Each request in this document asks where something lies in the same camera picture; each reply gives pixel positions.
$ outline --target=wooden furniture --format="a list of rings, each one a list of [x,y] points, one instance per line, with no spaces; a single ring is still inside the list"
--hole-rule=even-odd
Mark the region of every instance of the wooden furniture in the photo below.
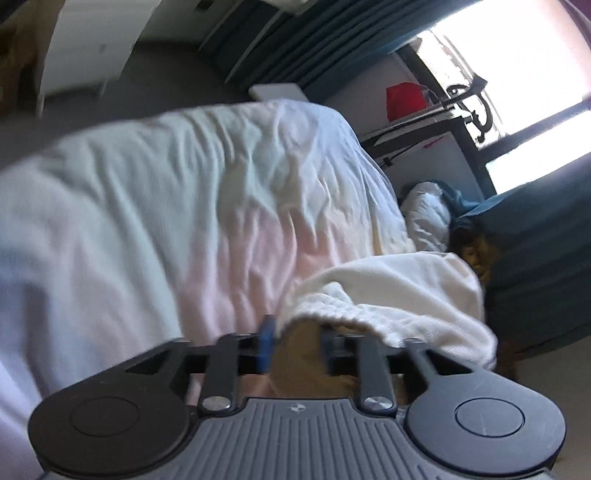
[[[119,77],[160,0],[42,0],[35,18],[37,116],[47,95]]]

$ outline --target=metal screw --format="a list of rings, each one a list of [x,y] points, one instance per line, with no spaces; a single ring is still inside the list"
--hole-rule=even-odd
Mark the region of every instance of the metal screw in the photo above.
[[[229,409],[232,406],[232,402],[229,398],[214,395],[203,400],[201,405],[209,411],[222,411]]]
[[[367,397],[363,401],[363,406],[371,411],[384,411],[392,408],[394,404],[386,397]]]

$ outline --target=red object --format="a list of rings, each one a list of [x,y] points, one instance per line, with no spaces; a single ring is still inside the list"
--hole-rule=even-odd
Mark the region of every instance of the red object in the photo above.
[[[427,88],[416,83],[403,82],[386,88],[388,121],[418,112],[429,106]]]

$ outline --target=teal fabric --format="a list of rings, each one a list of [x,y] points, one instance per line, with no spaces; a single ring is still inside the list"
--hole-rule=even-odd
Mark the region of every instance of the teal fabric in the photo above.
[[[297,83],[322,103],[379,59],[440,19],[476,0],[319,0],[304,14],[282,14],[237,70],[243,89],[255,83]],[[244,0],[203,46],[228,73],[277,12]]]
[[[457,211],[467,205],[449,187],[447,198]],[[591,154],[458,218],[502,252],[486,291],[488,323],[526,356],[591,333],[590,205]]]

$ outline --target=bed sheet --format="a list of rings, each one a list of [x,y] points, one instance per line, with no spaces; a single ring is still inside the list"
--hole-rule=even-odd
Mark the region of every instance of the bed sheet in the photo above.
[[[0,176],[0,477],[53,391],[171,338],[252,332],[303,279],[414,251],[334,110],[275,101],[67,137]]]

